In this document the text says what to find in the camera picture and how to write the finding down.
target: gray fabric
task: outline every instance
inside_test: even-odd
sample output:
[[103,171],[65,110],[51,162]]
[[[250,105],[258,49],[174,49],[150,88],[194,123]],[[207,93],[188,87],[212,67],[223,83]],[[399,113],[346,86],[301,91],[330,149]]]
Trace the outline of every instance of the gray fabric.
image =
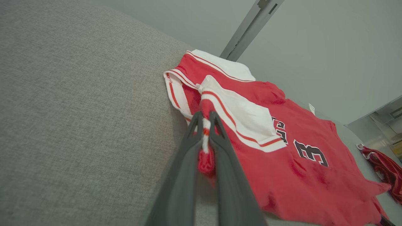
[[0,225],[136,225],[186,123],[192,48],[90,2],[0,5]]

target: red jersey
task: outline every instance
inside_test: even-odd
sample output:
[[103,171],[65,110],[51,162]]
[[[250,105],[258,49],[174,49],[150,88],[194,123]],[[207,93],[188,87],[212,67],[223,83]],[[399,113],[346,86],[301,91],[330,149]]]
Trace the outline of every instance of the red jersey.
[[[381,220],[375,196],[390,188],[364,178],[335,124],[286,99],[278,87],[255,81],[240,63],[195,50],[164,73],[168,95],[187,121],[216,111],[263,210],[284,220],[364,225]],[[204,120],[199,170],[214,176]]]

